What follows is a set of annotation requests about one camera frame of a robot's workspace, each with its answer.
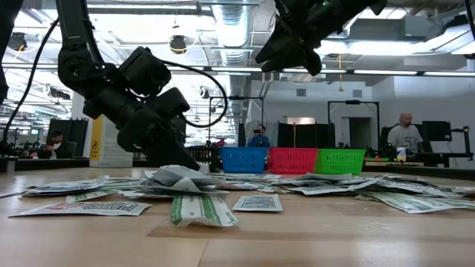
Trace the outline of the person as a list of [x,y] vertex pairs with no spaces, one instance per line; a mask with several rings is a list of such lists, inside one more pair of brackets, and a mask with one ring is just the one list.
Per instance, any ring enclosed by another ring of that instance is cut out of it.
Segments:
[[411,154],[423,151],[423,138],[418,128],[412,123],[410,113],[401,113],[399,123],[393,127],[387,137],[387,142],[394,148],[405,148]]
[[75,142],[66,141],[61,131],[54,130],[37,155],[40,159],[70,159],[73,157],[75,150]]
[[263,125],[258,125],[253,130],[253,136],[247,142],[248,147],[269,147],[269,138],[265,135],[266,128]]

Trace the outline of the crumpled white sachet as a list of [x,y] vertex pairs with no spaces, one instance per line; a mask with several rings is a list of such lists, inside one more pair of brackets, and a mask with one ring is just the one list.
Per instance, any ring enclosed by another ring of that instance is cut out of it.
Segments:
[[215,177],[181,165],[166,165],[158,168],[143,183],[147,188],[193,194],[226,194],[218,190],[222,182]]

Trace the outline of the ceiling light strip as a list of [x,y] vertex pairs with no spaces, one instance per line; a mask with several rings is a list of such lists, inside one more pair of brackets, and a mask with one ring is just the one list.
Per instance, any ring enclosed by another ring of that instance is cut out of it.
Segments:
[[[3,68],[7,69],[31,69],[33,64],[30,63],[3,63]],[[261,69],[259,67],[209,67],[209,66],[193,66],[192,68],[215,73],[257,73]],[[38,64],[39,70],[57,70],[55,64]],[[170,71],[188,71],[184,67],[169,65]],[[274,71],[276,73],[291,74],[308,74],[303,68],[285,68],[283,70]],[[475,72],[468,71],[425,71],[425,70],[367,70],[367,69],[338,69],[323,68],[319,74],[338,74],[338,75],[367,75],[367,76],[424,76],[424,77],[449,77],[449,78],[475,78]]]

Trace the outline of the black ceiling pendant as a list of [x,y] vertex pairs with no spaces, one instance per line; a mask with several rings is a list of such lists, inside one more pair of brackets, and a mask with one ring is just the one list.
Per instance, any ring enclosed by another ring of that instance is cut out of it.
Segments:
[[13,32],[7,46],[12,50],[23,51],[27,48],[25,33]]
[[174,35],[171,38],[169,48],[172,53],[175,54],[184,54],[187,51],[187,46],[185,42],[185,36],[183,35]]

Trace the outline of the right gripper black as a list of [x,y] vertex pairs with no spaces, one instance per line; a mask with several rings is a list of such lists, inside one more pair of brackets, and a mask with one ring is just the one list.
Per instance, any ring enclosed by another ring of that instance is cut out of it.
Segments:
[[376,15],[386,0],[277,0],[279,17],[256,62],[265,62],[262,71],[303,67],[311,75],[322,70],[315,49],[333,33],[342,33],[344,24],[370,8]]

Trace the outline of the black plastic basket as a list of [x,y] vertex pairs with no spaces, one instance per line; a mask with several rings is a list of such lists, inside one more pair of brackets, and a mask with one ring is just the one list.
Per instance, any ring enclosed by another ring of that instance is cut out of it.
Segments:
[[190,146],[187,150],[191,156],[199,163],[208,165],[211,172],[218,172],[222,169],[220,149],[215,146]]

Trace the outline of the red-label ointment packet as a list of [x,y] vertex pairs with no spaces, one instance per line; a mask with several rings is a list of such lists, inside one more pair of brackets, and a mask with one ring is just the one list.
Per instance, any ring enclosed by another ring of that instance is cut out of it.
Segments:
[[10,217],[29,217],[43,215],[84,214],[98,216],[139,216],[151,204],[140,202],[70,202],[44,205],[38,208],[10,215]]

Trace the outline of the black partition panel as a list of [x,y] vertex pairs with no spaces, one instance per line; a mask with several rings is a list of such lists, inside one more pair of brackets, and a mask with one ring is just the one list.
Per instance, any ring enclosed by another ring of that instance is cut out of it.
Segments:
[[335,126],[328,124],[278,124],[276,147],[280,148],[334,148]]
[[67,145],[74,145],[72,158],[83,157],[85,137],[88,129],[86,119],[52,119],[50,120],[46,141],[50,142],[53,132],[63,133],[63,141]]

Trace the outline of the red plastic basket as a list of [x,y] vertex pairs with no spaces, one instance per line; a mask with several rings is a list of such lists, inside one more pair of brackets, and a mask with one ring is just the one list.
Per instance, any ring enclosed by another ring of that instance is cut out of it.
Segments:
[[317,148],[269,148],[266,164],[273,174],[306,174],[314,171]]

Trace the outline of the white wipes canister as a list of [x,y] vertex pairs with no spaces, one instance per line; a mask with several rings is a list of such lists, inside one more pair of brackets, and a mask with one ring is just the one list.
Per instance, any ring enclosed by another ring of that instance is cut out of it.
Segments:
[[92,168],[131,168],[133,154],[117,143],[119,131],[104,115],[92,122],[89,166]]

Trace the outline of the silver ceiling duct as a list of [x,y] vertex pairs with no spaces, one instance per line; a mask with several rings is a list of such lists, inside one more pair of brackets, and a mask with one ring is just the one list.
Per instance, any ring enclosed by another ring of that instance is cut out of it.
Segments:
[[[250,16],[252,8],[246,5],[225,4],[212,7],[216,18],[217,42],[221,62],[226,67],[247,66],[250,52],[244,48],[249,44]],[[246,96],[250,89],[249,79],[243,74],[229,75],[230,96]],[[244,100],[230,100],[230,113],[235,123],[246,121],[247,103]]]

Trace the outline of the green-striped bandage wrapper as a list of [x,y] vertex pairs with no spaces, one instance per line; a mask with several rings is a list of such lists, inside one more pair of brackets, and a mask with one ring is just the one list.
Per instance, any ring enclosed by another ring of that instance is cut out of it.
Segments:
[[92,191],[87,193],[81,194],[74,194],[66,196],[66,202],[83,202],[86,200],[92,200],[100,197],[105,197],[111,194],[115,194],[116,190],[108,190],[108,191]]
[[171,223],[175,226],[232,227],[237,225],[238,219],[220,197],[178,196],[173,199]]
[[448,209],[467,208],[466,205],[451,205],[436,200],[423,200],[416,197],[404,197],[402,194],[365,192],[363,196],[379,200],[409,214],[423,214]]
[[475,210],[475,202],[468,201],[468,200],[452,200],[452,199],[447,199],[447,198],[434,198],[434,197],[421,197],[421,200],[435,201],[435,202],[451,205],[456,208],[467,208],[467,209]]

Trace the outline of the dark antiseptic towelette packet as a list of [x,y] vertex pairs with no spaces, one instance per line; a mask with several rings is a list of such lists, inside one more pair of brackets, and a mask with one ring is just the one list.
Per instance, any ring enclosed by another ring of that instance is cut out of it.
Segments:
[[378,180],[376,184],[385,188],[396,188],[396,189],[415,192],[418,194],[429,194],[431,196],[436,196],[436,197],[447,197],[447,195],[443,193],[441,190],[437,188],[432,188],[426,185],[410,184],[406,182],[395,182],[395,181],[382,180],[382,179]]

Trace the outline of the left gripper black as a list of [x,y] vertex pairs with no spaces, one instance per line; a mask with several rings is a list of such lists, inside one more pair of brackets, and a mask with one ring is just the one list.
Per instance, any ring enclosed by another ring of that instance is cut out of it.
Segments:
[[192,170],[200,166],[178,139],[173,119],[163,118],[155,111],[149,96],[138,100],[124,90],[106,88],[85,101],[83,113],[93,119],[104,115],[119,131],[117,143],[127,152],[147,151],[154,167],[181,165]]

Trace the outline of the green plastic basket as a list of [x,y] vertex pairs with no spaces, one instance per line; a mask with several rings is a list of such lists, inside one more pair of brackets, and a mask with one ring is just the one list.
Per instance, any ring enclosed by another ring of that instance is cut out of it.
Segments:
[[357,149],[319,149],[314,172],[317,174],[360,174],[365,153],[365,150]]

